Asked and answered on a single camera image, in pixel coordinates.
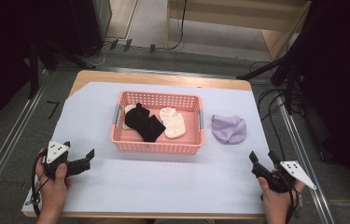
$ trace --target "purple towel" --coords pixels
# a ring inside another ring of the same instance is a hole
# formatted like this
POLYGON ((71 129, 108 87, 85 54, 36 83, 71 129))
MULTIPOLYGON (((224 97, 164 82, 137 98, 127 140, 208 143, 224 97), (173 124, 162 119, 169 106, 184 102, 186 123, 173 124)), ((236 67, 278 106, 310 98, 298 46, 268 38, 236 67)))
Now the purple towel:
POLYGON ((238 144, 246 138, 246 121, 238 116, 212 117, 212 134, 221 143, 238 144))

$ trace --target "cable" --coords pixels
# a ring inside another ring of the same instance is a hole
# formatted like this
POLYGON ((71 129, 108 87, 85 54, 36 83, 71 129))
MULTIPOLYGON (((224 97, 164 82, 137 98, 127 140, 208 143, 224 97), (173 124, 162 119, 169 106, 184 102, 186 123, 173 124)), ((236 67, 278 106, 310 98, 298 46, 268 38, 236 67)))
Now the cable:
POLYGON ((184 1, 184 8, 183 8, 183 18, 181 19, 181 34, 180 34, 180 40, 178 41, 178 43, 171 48, 168 48, 168 50, 172 50, 178 47, 178 45, 181 43, 181 41, 183 40, 183 34, 184 34, 184 17, 186 16, 186 6, 187 6, 187 0, 184 1))
POLYGON ((83 59, 85 62, 87 62, 88 64, 94 65, 94 66, 99 66, 99 65, 103 64, 103 63, 105 62, 105 53, 103 52, 103 50, 104 50, 105 47, 107 47, 107 46, 111 46, 111 45, 104 45, 104 46, 102 47, 102 49, 101 49, 101 52, 102 52, 102 55, 103 55, 103 60, 102 60, 100 63, 91 63, 91 62, 87 61, 84 57, 82 57, 82 59, 83 59))
POLYGON ((256 64, 256 63, 270 63, 270 62, 268 62, 268 61, 258 61, 258 62, 254 62, 254 63, 250 64, 250 66, 249 66, 249 72, 251 72, 251 67, 252 67, 254 64, 256 64))
POLYGON ((33 169, 32 170, 32 195, 31 195, 30 201, 28 203, 26 203, 26 205, 28 205, 28 204, 32 204, 33 205, 33 208, 35 210, 35 214, 38 217, 40 216, 40 209, 38 207, 38 204, 41 201, 39 191, 48 182, 48 180, 46 180, 46 182, 44 182, 43 186, 39 187, 39 189, 36 190, 36 186, 39 185, 39 181, 35 182, 35 168, 37 166, 38 160, 41 157, 46 156, 47 152, 48 152, 48 149, 44 148, 44 150, 41 151, 40 153, 38 153, 37 157, 35 158, 35 162, 33 163, 33 168, 32 168, 33 169))

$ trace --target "basket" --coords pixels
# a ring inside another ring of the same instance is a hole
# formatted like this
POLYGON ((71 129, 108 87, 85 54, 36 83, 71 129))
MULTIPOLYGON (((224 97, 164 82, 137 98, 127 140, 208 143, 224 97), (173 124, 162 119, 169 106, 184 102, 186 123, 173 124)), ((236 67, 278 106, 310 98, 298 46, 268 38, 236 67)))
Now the basket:
POLYGON ((123 91, 117 101, 110 139, 120 151, 194 155, 204 142, 201 97, 161 92, 123 91), (142 104, 142 107, 150 111, 150 116, 155 115, 160 121, 162 108, 175 108, 176 112, 183 115, 186 132, 176 139, 170 139, 162 133, 156 142, 144 142, 136 130, 122 128, 125 121, 125 106, 137 103, 142 104))

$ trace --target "gray floor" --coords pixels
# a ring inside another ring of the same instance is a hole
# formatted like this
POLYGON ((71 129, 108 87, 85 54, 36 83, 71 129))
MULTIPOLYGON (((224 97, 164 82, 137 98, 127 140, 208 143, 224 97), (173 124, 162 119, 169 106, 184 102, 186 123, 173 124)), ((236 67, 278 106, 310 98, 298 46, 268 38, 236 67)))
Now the gray floor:
MULTIPOLYGON (((106 61, 99 70, 113 67, 147 69, 158 71, 174 71, 188 73, 187 76, 234 78, 248 72, 251 61, 197 54, 157 51, 153 54, 148 49, 130 49, 123 52, 121 47, 106 52, 106 61)), ((253 69, 262 66, 258 63, 253 69)), ((25 217, 21 206, 30 187, 31 166, 37 151, 45 147, 50 140, 58 120, 64 100, 76 78, 78 68, 66 60, 60 60, 57 71, 48 71, 45 89, 38 105, 14 146, 6 166, 0 174, 0 223, 34 223, 34 218, 25 217), (52 119, 48 119, 52 105, 46 101, 61 102, 52 119)), ((269 83, 271 74, 252 79, 253 92, 256 99, 272 86, 269 83)), ((29 87, 26 85, 0 113, 0 147, 6 140, 12 125, 27 103, 29 87)), ((261 105, 261 115, 267 113, 270 99, 261 105)), ((350 223, 350 172, 341 165, 330 165, 322 162, 318 156, 315 140, 311 136, 307 123, 299 115, 293 116, 309 159, 317 173, 322 189, 326 193, 329 207, 337 223, 350 223)), ((279 130, 288 160, 296 160, 297 156, 290 140, 283 118, 279 112, 273 114, 274 124, 279 130)), ((262 122, 270 149, 279 152, 273 127, 268 119, 262 122)), ((262 220, 217 220, 217 223, 262 223, 262 220)), ((314 199, 307 189, 304 193, 304 206, 300 218, 292 218, 291 223, 319 223, 320 218, 315 208, 314 199)), ((63 218, 60 223, 78 223, 77 218, 63 218)))

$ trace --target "white tabletop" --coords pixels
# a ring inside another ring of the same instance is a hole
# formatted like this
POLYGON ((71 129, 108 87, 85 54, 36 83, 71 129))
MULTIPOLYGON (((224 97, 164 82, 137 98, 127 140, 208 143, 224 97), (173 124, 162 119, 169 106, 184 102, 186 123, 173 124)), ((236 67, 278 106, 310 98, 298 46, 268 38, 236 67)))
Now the white tabletop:
MULTIPOLYGON (((95 149, 91 169, 72 176, 64 216, 72 217, 261 217, 262 191, 248 158, 273 165, 252 91, 90 82, 69 97, 52 140, 70 141, 68 160, 95 149), (194 156, 119 152, 110 125, 121 91, 199 95, 205 142, 194 156), (213 115, 245 119, 247 137, 223 145, 211 134, 213 115)), ((24 205, 25 215, 33 213, 24 205)))

